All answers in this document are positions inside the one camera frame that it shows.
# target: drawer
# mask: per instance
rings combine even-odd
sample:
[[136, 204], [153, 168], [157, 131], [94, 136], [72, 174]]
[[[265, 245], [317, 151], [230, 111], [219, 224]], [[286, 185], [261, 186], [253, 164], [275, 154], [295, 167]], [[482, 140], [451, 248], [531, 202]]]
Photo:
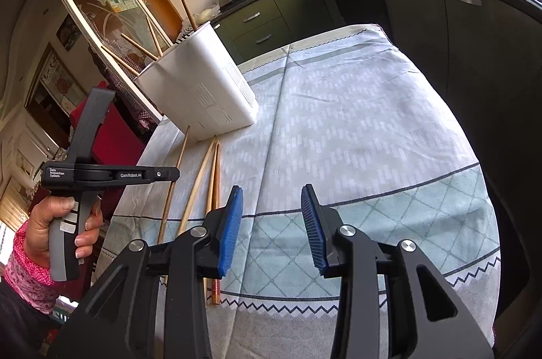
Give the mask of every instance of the drawer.
[[292, 35], [282, 18], [277, 18], [234, 40], [245, 60], [292, 43]]
[[280, 18], [280, 12], [273, 0], [257, 0], [220, 21], [231, 39]]

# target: table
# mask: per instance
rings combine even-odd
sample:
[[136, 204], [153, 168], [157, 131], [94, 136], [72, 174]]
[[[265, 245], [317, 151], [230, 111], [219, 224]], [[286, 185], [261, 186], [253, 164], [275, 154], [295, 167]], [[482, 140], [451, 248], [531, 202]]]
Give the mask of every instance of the table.
[[[492, 344], [499, 234], [480, 165], [446, 104], [381, 28], [340, 28], [239, 68], [259, 114], [253, 126], [219, 137], [220, 204], [237, 184], [245, 208], [222, 304], [208, 308], [213, 357], [329, 358], [340, 281], [323, 279], [313, 266], [300, 213], [305, 183], [372, 239], [415, 241]], [[139, 164], [174, 165], [183, 137], [164, 119]], [[165, 241], [177, 233], [208, 145], [185, 152]], [[210, 165], [202, 186], [209, 173]], [[156, 242], [168, 187], [126, 188], [96, 275], [131, 240]], [[206, 191], [200, 189], [189, 226], [202, 222]], [[388, 339], [384, 287], [379, 277], [381, 357]]]

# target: glass cabinet door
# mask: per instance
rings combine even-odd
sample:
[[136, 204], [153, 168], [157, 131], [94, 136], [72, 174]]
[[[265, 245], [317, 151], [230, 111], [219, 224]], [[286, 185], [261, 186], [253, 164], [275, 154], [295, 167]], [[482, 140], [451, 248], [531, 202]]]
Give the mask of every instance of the glass cabinet door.
[[110, 83], [123, 92], [124, 97], [128, 94], [128, 97], [133, 98], [134, 105], [141, 108], [141, 113], [138, 114], [140, 118], [147, 116], [150, 120], [159, 122], [162, 114], [134, 84], [135, 75], [102, 48], [107, 47], [135, 71], [142, 71], [152, 59], [121, 35], [130, 37], [148, 52], [159, 56], [147, 19], [151, 21], [161, 49], [165, 51], [172, 45], [143, 1], [62, 0], [62, 2], [88, 40], [94, 54], [103, 62], [108, 80], [113, 81]]

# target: fingernail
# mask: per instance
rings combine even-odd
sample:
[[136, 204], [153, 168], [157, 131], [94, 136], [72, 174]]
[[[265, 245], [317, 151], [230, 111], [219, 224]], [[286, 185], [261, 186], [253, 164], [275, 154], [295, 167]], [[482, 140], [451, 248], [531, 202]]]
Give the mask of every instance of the fingernail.
[[64, 210], [72, 210], [75, 206], [75, 198], [73, 197], [66, 197], [63, 198], [61, 201], [61, 205], [64, 208]]

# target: white plastic container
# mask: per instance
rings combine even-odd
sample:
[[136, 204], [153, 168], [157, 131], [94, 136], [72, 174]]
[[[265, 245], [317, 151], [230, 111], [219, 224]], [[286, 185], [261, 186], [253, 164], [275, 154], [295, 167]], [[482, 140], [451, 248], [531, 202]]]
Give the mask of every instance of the white plastic container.
[[135, 79], [147, 97], [197, 141], [253, 124], [254, 92], [209, 22]]

